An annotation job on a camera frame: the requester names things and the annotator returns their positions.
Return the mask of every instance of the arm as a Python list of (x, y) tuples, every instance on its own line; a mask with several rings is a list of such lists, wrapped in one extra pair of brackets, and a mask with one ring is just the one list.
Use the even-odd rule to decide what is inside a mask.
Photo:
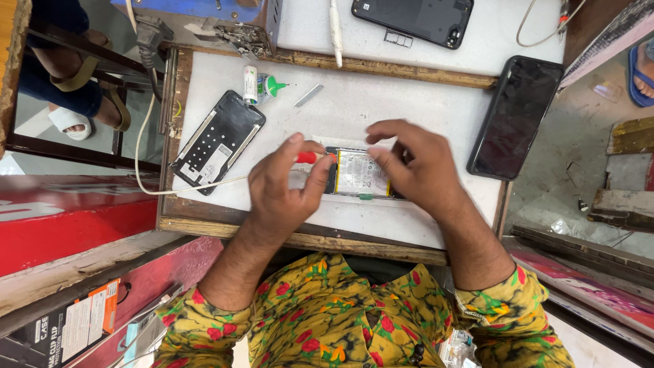
[(456, 319), (485, 367), (574, 366), (547, 324), (547, 290), (516, 267), (461, 187), (447, 139), (404, 120), (368, 127), (370, 144), (397, 136), (393, 150), (369, 149), (393, 187), (438, 223), (456, 291)]
[(197, 288), (157, 310), (168, 334), (153, 367), (232, 365), (232, 347), (250, 329), (250, 305), (266, 265), (284, 241), (318, 209), (330, 157), (318, 161), (304, 189), (288, 189), (288, 172), (300, 151), (324, 152), (300, 133), (250, 173), (252, 210)]

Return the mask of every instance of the black smartphone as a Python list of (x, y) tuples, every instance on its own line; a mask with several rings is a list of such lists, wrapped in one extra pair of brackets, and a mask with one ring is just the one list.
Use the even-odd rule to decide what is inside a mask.
[(470, 155), (469, 173), (515, 180), (564, 72), (561, 64), (525, 56), (506, 62)]
[(327, 147), (325, 153), (333, 153), (336, 157), (330, 168), (325, 194), (361, 199), (404, 199), (393, 190), (390, 179), (365, 150)]
[(361, 19), (457, 49), (468, 26), (473, 0), (354, 0)]
[[(171, 165), (173, 173), (193, 187), (222, 180), (265, 123), (264, 114), (238, 93), (225, 92)], [(198, 192), (208, 196), (214, 189)]]

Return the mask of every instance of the floral shirt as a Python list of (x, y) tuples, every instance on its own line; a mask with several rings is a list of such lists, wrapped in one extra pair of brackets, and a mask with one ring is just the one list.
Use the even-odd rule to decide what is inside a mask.
[(256, 290), (250, 308), (227, 312), (196, 289), (157, 310), (168, 333), (153, 367), (229, 368), (247, 334), (250, 366), (444, 367), (436, 344), (454, 326), (468, 330), (484, 367), (573, 367), (547, 323), (548, 292), (517, 266), (502, 283), (456, 291), (452, 307), (423, 265), (383, 285), (369, 285), (340, 254), (314, 253), (284, 267)]

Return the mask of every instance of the man's right hand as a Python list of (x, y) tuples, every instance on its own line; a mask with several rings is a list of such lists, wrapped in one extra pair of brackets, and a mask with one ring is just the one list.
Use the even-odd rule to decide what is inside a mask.
[(451, 218), (461, 201), (469, 200), (459, 183), (447, 138), (406, 120), (378, 121), (366, 132), (369, 144), (398, 137), (391, 151), (370, 148), (368, 153), (388, 175), (393, 188), (436, 221)]

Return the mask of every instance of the blue flip-flop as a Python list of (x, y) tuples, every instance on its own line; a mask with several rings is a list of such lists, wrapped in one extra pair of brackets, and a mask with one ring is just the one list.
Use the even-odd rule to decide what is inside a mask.
[(640, 70), (636, 69), (637, 60), (638, 47), (636, 46), (629, 50), (629, 80), (627, 81), (629, 97), (631, 97), (631, 100), (638, 107), (654, 106), (654, 98), (647, 97), (640, 93), (640, 90), (636, 87), (636, 83), (634, 83), (634, 77), (638, 77), (641, 81), (645, 82), (646, 85), (654, 89), (654, 81), (652, 81), (647, 75), (644, 75)]

